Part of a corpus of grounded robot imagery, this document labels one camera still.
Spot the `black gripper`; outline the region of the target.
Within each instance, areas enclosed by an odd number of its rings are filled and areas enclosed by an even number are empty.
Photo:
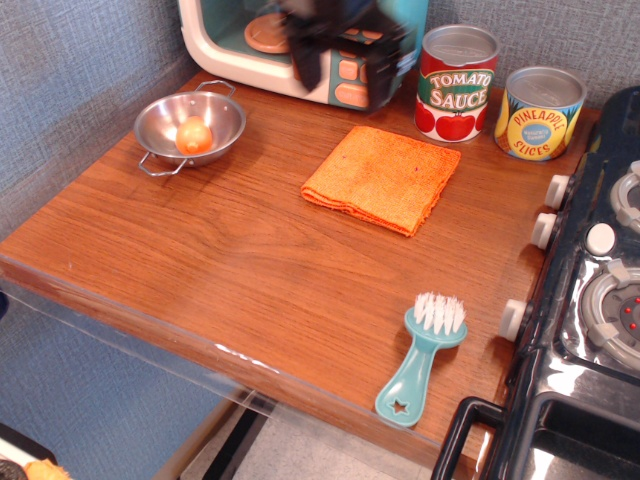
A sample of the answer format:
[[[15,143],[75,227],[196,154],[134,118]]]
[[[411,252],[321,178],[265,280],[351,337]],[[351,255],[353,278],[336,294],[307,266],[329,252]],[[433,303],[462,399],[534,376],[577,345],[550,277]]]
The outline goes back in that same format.
[[[285,31],[299,81],[308,92],[320,83],[321,55],[347,30],[368,30],[382,37],[366,46],[367,110],[378,111],[391,100],[408,31],[384,13],[377,1],[290,0],[277,4],[285,13]]]

